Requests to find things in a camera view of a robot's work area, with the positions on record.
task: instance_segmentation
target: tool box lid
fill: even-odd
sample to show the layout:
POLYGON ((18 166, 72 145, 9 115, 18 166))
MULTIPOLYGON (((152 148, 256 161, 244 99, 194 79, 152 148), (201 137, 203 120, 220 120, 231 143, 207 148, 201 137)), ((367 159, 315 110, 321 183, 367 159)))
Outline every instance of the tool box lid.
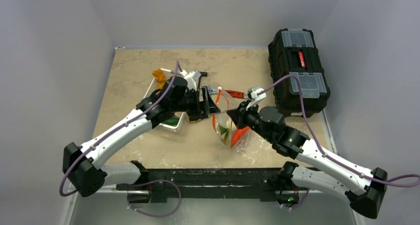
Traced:
MULTIPOLYGON (((322 73, 308 73, 308 72, 290 72, 299 78, 302 87, 303 98, 318 99, 320 93, 327 93, 322 73)), ((292 91, 299 93, 298 83, 294 78, 290 78, 292 82, 292 91)))
POLYGON ((313 48, 311 33, 302 29, 288 29, 281 32, 284 47, 313 48))

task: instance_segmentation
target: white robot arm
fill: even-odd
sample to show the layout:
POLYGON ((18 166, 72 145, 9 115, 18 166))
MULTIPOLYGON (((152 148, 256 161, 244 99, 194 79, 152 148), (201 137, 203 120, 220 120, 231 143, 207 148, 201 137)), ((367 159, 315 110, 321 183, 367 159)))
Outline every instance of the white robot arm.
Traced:
MULTIPOLYGON (((195 118, 220 113, 206 87, 202 88, 203 100, 200 101, 199 90, 182 77, 176 77, 168 94, 157 106, 148 110, 168 86, 166 83, 162 90, 157 90, 150 97, 144 98, 123 120, 100 136, 80 146, 70 143, 65 147, 63 172, 68 173, 68 178, 81 196, 90 196, 105 185, 138 183, 145 170, 140 163, 105 165, 105 162, 134 138, 170 118, 174 112, 187 112, 189 116, 193 115, 195 118)), ((279 154, 308 163, 320 170, 314 171, 288 163, 280 171, 282 176, 291 180, 295 186, 312 188, 344 198, 350 201, 355 211, 366 217, 375 218, 386 186, 333 163, 319 151, 314 140, 286 126, 284 116, 275 107, 264 107, 258 112, 258 103, 265 98, 265 93, 261 94, 261 91, 261 87, 250 89, 248 92, 250 100, 242 102, 237 109, 227 111, 235 125, 238 128, 249 126, 270 142, 279 154)), ((381 180, 387 179, 386 172, 381 169, 370 170, 333 153, 330 153, 330 156, 349 167, 357 168, 357 171, 364 174, 381 180)))

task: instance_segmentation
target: beige tabletop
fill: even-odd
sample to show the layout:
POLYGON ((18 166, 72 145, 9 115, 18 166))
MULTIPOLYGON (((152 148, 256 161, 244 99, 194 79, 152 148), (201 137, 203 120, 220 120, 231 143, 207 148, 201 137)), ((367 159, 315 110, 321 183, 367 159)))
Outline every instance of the beige tabletop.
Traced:
MULTIPOLYGON (((174 69, 178 59, 186 71, 209 73, 202 85, 219 84, 224 89, 246 92, 272 84, 266 49, 175 49, 117 50, 96 123, 94 137, 124 118, 141 101, 153 80, 152 71, 174 69)), ((274 106, 272 91, 260 104, 274 106)), ((328 148, 323 120, 315 114, 309 122, 320 143, 328 148)), ((289 117, 286 123, 309 134, 302 118, 289 117)), ((211 119, 183 122, 178 133, 155 128, 134 139, 110 158, 108 163, 141 161, 146 168, 261 168, 281 167, 292 161, 277 154, 271 145, 250 132, 232 149, 223 145, 211 119)))

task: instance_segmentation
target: black tool box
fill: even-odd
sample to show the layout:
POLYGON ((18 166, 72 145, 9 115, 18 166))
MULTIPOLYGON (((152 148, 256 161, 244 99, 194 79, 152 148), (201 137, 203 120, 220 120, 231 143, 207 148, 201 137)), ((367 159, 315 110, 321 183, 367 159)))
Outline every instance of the black tool box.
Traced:
MULTIPOLYGON (((330 90, 315 46, 314 34, 306 29, 282 29, 268 45, 268 61, 273 82, 285 75, 299 78, 307 117, 327 105, 330 90)), ((284 116, 302 115, 299 88, 293 78, 274 88, 277 109, 284 116)))

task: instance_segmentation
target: carrot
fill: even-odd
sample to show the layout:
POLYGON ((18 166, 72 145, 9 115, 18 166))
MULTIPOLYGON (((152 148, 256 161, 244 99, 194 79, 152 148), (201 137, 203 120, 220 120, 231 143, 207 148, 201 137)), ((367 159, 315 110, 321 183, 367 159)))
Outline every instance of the carrot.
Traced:
POLYGON ((245 133, 248 132, 249 129, 250 129, 249 127, 245 127, 245 128, 236 130, 233 133, 232 141, 230 142, 230 148, 232 148, 233 146, 235 146, 235 144, 237 142, 239 142, 239 140, 245 135, 245 133))

